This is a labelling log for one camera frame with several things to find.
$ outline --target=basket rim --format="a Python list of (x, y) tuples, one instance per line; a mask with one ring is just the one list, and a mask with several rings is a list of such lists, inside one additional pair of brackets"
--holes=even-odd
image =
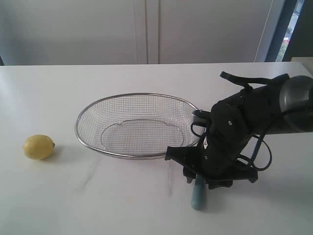
[[(161, 152), (161, 153), (155, 153), (155, 154), (146, 154), (146, 155), (143, 155), (143, 157), (139, 157), (139, 156), (136, 156), (136, 155), (127, 155), (127, 154), (118, 154), (118, 153), (113, 153), (113, 152), (109, 152), (109, 151), (105, 151), (105, 150), (102, 150), (102, 149), (99, 149), (99, 148), (96, 148), (96, 147), (93, 147), (87, 143), (85, 143), (79, 133), (78, 133), (78, 123), (82, 117), (82, 115), (84, 114), (84, 112), (86, 110), (88, 110), (91, 106), (99, 103), (99, 102), (102, 102), (104, 100), (108, 100), (108, 99), (113, 99), (113, 98), (119, 98), (119, 97), (124, 97), (124, 96), (135, 96), (135, 95), (151, 95), (151, 96), (161, 96), (161, 97), (167, 97), (167, 98), (172, 98), (172, 99), (176, 99), (176, 100), (179, 100), (179, 101), (182, 101), (188, 105), (190, 105), (192, 108), (194, 108), (195, 110), (197, 110), (198, 108), (190, 103), (189, 101), (185, 100), (185, 99), (182, 99), (182, 98), (178, 98), (178, 97), (175, 97), (175, 96), (171, 96), (171, 95), (167, 95), (167, 94), (158, 94), (158, 93), (125, 93), (125, 94), (117, 94), (117, 95), (112, 95), (112, 96), (108, 96), (108, 97), (105, 97), (105, 98), (102, 98), (102, 99), (99, 99), (91, 104), (89, 104), (86, 108), (84, 108), (80, 114), (78, 115), (77, 119), (76, 119), (76, 123), (75, 123), (75, 135), (78, 139), (78, 141), (86, 146), (87, 148), (89, 149), (92, 149), (98, 153), (101, 153), (101, 154), (106, 154), (106, 155), (110, 155), (111, 157), (115, 157), (115, 158), (121, 158), (121, 159), (131, 159), (131, 160), (149, 160), (149, 159), (158, 159), (158, 158), (163, 158), (166, 154), (166, 152)], [(186, 145), (184, 147), (190, 147), (190, 146), (193, 146), (195, 145), (196, 143), (198, 142), (198, 140), (194, 141), (193, 143), (189, 144), (189, 145)]]

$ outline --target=metal strainer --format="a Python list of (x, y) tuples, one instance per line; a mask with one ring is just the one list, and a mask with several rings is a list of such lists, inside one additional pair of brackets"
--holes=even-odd
[[(192, 146), (192, 112), (186, 100), (163, 94), (132, 93), (100, 99), (78, 116), (75, 133), (88, 148), (123, 159), (154, 159), (167, 146)], [(204, 128), (195, 127), (197, 133)]]

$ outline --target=yellow lemon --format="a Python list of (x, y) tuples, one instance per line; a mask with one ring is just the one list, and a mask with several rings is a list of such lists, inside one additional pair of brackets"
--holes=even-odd
[(23, 145), (24, 154), (30, 159), (44, 159), (52, 152), (55, 144), (49, 136), (34, 135), (28, 137)]

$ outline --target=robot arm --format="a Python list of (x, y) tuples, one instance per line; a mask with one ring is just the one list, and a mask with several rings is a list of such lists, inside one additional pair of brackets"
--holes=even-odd
[[(200, 175), (209, 189), (230, 187), (233, 180), (248, 179), (254, 183), (258, 171), (267, 169), (271, 163), (266, 144), (270, 153), (268, 165), (264, 168), (254, 165), (265, 135), (313, 131), (312, 78), (290, 78), (288, 74), (274, 79), (244, 78), (226, 72), (221, 77), (243, 89), (217, 102), (211, 112), (196, 110), (191, 129), (200, 138), (198, 145), (168, 147), (165, 157), (183, 165), (188, 183)], [(265, 86), (253, 89), (249, 83)], [(194, 131), (195, 126), (205, 127), (206, 131), (199, 135)], [(252, 137), (258, 141), (248, 158), (241, 151)]]

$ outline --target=white table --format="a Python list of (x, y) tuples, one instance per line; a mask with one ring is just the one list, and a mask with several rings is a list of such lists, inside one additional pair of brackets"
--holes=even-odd
[[(312, 133), (266, 136), (272, 166), (254, 184), (208, 191), (202, 212), (191, 208), (193, 184), (174, 161), (115, 159), (76, 139), (80, 111), (113, 94), (170, 94), (210, 110), (241, 89), (219, 77), (223, 70), (309, 75), (293, 62), (0, 67), (0, 234), (312, 234)], [(51, 136), (56, 154), (25, 157), (33, 134)], [(257, 163), (267, 160), (261, 151)]]

